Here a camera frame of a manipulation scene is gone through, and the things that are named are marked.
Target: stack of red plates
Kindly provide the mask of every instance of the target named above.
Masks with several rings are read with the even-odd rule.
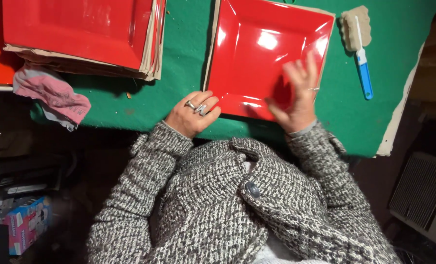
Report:
[[[217,0],[204,90],[219,98],[222,113],[273,120],[264,99],[286,109],[293,97],[282,65],[312,50],[320,80],[334,20],[320,9]]]
[[[3,0],[5,50],[82,74],[161,78],[166,0]]]

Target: person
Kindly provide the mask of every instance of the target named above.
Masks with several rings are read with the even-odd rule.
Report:
[[[306,61],[306,69],[301,61],[283,66],[293,106],[267,100],[300,168],[254,139],[193,148],[192,138],[221,112],[211,91],[193,92],[133,144],[91,227],[88,261],[401,263],[340,159],[342,144],[316,119],[316,63],[311,53]],[[150,231],[162,189],[158,228]]]

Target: sponge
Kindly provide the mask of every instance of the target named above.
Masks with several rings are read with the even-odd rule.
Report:
[[[358,38],[355,16],[358,16],[358,22],[360,23],[360,31],[362,33],[361,44]],[[368,16],[368,9],[365,6],[342,12],[342,15],[340,15],[340,24],[342,26],[340,28],[342,38],[348,51],[360,50],[361,45],[367,46],[371,42],[370,17]]]

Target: blue handle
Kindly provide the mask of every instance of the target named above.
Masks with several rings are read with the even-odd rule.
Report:
[[[358,65],[360,68],[360,78],[362,82],[363,94],[365,99],[369,100],[373,98],[373,89],[371,87],[370,72],[368,71],[368,63]]]

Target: coat button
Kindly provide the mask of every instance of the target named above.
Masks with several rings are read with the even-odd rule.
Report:
[[[260,191],[259,188],[257,188],[257,185],[251,181],[248,181],[245,185],[245,188],[247,192],[254,198],[260,197]]]

